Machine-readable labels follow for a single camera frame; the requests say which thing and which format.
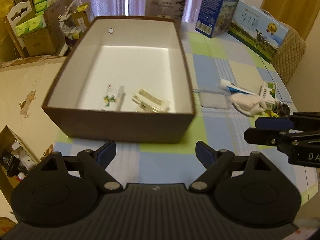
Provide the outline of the dark velvet scrunchie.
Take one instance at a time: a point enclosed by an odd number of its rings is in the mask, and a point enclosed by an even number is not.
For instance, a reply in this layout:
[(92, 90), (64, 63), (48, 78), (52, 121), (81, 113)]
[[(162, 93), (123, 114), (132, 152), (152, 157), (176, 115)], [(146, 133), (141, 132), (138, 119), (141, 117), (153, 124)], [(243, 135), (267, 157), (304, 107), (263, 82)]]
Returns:
[(276, 105), (276, 113), (279, 115), (279, 117), (283, 118), (287, 115), (290, 115), (290, 108), (287, 104), (278, 102)]

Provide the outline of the cardboard box of tissues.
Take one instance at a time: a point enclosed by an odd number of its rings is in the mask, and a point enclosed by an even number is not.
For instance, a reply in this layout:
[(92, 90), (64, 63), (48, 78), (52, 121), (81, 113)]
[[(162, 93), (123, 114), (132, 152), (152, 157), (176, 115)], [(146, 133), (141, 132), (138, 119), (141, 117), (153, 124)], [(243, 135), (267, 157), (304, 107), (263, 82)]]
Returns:
[(58, 21), (64, 5), (64, 0), (28, 0), (4, 15), (4, 26), (21, 58), (66, 53), (67, 44)]

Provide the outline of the white blue toothpaste tube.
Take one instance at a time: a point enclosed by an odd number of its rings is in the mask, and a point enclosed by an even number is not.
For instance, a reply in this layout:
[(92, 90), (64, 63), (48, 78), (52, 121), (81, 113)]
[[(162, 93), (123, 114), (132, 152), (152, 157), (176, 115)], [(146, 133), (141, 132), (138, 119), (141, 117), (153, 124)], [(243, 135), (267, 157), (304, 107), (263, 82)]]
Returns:
[(228, 90), (231, 94), (242, 93), (242, 94), (255, 95), (255, 93), (250, 92), (247, 89), (241, 88), (241, 87), (231, 83), (231, 81), (228, 81), (225, 79), (220, 79), (220, 88), (222, 88), (224, 90)]

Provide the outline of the checked blue green bedsheet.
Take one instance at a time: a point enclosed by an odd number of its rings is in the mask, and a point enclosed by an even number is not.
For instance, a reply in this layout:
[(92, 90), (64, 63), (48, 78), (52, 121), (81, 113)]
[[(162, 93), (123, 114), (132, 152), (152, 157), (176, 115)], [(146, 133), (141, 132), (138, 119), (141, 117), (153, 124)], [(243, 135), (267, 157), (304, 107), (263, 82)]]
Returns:
[(194, 90), (196, 116), (178, 144), (117, 143), (117, 155), (107, 170), (121, 183), (185, 183), (203, 170), (195, 157), (195, 144), (202, 140), (215, 149), (228, 149), (238, 155), (260, 151), (298, 187), (302, 202), (318, 193), (314, 168), (293, 166), (287, 156), (269, 146), (245, 142), (244, 132), (255, 123), (231, 104), (229, 93), (219, 86), (226, 79), (247, 90), (259, 92), (262, 83), (277, 84), (277, 98), (296, 111), (291, 96), (274, 67), (224, 33), (208, 39), (196, 32), (191, 23), (182, 24), (191, 83)]

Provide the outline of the open brown cardboard box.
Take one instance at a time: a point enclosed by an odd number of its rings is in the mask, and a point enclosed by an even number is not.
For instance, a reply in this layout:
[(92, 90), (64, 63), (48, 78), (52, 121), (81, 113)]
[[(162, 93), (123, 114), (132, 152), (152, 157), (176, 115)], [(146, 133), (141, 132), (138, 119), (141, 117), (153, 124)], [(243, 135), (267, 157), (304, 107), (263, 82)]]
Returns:
[(73, 0), (69, 6), (65, 7), (62, 15), (58, 16), (58, 22), (70, 48), (74, 47), (75, 43), (84, 35), (93, 20), (90, 3)]

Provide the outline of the brown white storage box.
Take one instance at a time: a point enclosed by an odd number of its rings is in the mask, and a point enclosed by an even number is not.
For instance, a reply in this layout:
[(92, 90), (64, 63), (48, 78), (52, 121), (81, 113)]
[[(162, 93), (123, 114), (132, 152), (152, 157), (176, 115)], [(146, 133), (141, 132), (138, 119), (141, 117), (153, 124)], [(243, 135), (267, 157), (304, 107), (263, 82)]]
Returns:
[[(125, 88), (119, 112), (101, 110), (108, 84)], [(167, 113), (141, 113), (143, 89), (170, 102)], [(195, 114), (191, 78), (174, 20), (99, 16), (63, 63), (42, 109), (69, 137), (177, 143)]]

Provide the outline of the small white green medicine box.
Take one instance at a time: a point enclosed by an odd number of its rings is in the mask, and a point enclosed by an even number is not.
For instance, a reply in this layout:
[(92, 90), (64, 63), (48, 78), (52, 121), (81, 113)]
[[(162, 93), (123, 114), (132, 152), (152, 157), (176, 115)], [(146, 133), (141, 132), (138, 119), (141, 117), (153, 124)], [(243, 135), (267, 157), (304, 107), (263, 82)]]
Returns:
[(101, 110), (119, 112), (123, 104), (124, 96), (124, 86), (108, 84), (102, 98)]

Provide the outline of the cardboard box of clutter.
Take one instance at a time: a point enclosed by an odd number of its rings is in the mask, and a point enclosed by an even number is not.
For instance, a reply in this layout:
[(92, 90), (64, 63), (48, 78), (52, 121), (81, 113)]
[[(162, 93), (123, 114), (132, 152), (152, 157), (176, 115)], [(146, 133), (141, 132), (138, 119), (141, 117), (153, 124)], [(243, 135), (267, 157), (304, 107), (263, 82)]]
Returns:
[(1, 190), (12, 191), (39, 161), (8, 127), (1, 130)]

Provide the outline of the long green carton box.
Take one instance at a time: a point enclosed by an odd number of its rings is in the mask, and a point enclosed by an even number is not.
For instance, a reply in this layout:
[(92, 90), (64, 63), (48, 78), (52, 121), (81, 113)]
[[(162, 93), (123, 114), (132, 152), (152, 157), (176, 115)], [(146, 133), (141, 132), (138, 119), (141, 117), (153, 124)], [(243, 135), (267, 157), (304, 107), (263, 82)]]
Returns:
[(264, 82), (261, 85), (260, 97), (266, 103), (267, 110), (273, 111), (277, 104), (277, 84), (273, 82)]

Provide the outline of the green cow milk carton box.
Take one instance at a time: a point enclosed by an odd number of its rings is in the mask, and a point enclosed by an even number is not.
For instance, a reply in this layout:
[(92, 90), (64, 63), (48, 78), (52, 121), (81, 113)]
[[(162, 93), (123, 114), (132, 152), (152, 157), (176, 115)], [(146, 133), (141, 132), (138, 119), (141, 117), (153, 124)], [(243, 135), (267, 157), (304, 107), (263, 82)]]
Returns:
[(228, 33), (270, 63), (288, 33), (273, 16), (239, 1)]

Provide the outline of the white humidifier box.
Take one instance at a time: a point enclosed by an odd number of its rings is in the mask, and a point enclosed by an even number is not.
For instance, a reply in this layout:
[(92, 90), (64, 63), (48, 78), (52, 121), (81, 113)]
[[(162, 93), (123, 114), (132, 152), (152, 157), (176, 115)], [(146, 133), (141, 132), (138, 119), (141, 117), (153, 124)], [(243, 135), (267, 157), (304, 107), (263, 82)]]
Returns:
[(170, 18), (182, 22), (186, 0), (146, 0), (145, 16)]

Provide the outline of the white plastic hair claw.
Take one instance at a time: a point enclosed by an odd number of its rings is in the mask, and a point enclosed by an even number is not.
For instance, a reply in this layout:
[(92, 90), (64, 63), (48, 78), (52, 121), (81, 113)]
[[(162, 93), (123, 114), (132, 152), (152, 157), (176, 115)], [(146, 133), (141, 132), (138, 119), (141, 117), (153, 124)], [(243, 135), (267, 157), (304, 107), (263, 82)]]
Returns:
[(141, 113), (167, 113), (170, 108), (168, 100), (153, 96), (143, 89), (133, 92), (132, 101), (137, 105), (136, 111)]

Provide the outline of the wooden door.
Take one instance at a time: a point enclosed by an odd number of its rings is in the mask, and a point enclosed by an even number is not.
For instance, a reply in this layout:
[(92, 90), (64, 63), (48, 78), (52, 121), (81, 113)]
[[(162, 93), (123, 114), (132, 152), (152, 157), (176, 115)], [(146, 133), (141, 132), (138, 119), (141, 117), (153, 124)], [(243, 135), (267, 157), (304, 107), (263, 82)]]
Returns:
[(263, 0), (261, 8), (306, 39), (319, 13), (319, 0)]

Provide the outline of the rolled cream sock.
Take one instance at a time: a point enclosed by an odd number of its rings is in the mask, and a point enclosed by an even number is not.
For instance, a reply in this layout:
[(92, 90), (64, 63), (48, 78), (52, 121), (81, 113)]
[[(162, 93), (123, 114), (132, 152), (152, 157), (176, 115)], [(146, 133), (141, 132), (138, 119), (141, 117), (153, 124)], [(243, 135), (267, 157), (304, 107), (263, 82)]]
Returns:
[(234, 93), (231, 102), (242, 114), (255, 116), (267, 110), (265, 101), (259, 95)]

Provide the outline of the blue milk carton box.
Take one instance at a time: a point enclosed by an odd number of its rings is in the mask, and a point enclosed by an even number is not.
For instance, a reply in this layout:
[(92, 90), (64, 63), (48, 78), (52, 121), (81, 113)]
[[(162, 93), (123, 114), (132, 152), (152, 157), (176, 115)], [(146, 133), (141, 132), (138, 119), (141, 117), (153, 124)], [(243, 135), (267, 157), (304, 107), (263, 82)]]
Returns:
[(226, 32), (239, 0), (202, 0), (195, 30), (208, 38)]

